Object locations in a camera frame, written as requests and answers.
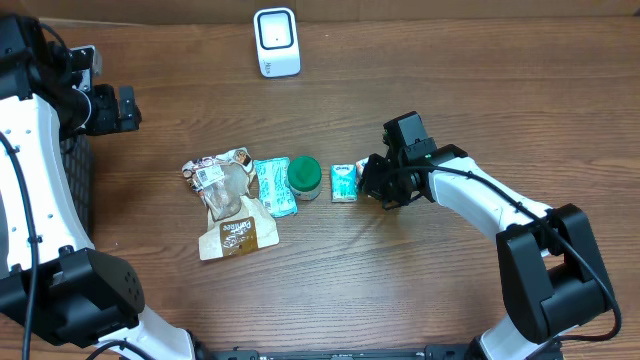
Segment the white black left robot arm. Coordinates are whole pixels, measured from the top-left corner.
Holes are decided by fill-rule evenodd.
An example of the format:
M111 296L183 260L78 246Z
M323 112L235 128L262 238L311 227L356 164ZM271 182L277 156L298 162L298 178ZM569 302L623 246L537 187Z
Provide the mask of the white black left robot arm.
M70 48L38 19L1 19L1 311L25 341L107 350L125 359L204 359L208 352L147 304L124 259L98 251L86 140L135 131L129 86L97 84L94 46Z

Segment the green lid jar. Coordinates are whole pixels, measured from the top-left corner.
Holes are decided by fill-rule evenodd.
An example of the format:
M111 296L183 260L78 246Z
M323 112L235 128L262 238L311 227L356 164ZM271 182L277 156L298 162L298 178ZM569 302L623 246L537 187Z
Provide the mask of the green lid jar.
M322 189L322 169L310 156L299 156L288 166L287 180L293 195L303 201L314 200Z

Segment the teal wipes pouch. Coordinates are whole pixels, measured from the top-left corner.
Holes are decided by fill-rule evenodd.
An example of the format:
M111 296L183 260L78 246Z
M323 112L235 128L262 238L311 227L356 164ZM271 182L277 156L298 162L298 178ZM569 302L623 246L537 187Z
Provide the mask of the teal wipes pouch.
M254 162L259 184L259 200L274 218L295 215L298 212L287 179L289 164L288 157Z

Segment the orange tissue pack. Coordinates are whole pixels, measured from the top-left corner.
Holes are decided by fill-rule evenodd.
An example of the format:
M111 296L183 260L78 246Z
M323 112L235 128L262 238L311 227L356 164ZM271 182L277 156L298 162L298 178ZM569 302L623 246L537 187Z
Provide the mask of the orange tissue pack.
M357 175L358 177L361 177L361 176L363 175L364 169L365 169L365 167L366 167L366 165L367 165L368 161L369 161L369 158L368 158L368 157L366 157L366 158L363 158L363 159L361 159L361 160L358 160L358 161L355 163L355 167L356 167L356 175Z

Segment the teal tissue pack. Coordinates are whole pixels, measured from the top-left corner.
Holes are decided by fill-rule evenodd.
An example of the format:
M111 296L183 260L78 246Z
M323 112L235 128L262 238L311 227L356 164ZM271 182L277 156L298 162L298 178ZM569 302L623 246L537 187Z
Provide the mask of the teal tissue pack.
M356 167L353 164L331 166L331 200L333 202L348 203L357 200L356 175Z

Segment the brown white snack bag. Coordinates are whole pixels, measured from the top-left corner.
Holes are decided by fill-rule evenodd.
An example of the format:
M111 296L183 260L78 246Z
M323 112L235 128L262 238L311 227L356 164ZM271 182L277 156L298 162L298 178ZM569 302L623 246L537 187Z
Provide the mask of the brown white snack bag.
M245 147L186 162L181 172L207 210L202 261L247 255L280 242L275 219L249 192L256 169Z

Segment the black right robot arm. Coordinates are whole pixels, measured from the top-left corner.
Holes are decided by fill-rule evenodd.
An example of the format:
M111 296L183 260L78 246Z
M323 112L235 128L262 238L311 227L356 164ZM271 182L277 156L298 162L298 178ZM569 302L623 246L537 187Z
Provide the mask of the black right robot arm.
M560 359L567 341L606 342L622 312L587 215L531 200L483 171L461 148L436 145L420 115L383 126L358 188L386 210L425 198L496 246L505 317L467 344L429 344L426 359Z

